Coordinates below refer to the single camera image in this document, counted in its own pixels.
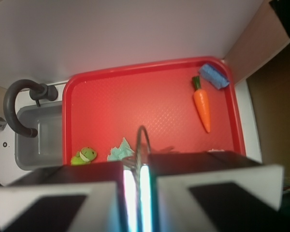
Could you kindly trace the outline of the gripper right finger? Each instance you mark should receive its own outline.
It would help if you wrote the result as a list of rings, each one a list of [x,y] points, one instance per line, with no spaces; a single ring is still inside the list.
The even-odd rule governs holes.
[[[284,169],[231,151],[143,155],[154,232],[282,232]]]

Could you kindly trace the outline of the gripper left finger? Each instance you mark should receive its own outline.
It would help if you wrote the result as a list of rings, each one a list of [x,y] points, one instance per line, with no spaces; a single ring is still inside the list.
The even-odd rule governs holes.
[[[42,168],[0,187],[0,232],[135,232],[122,162]]]

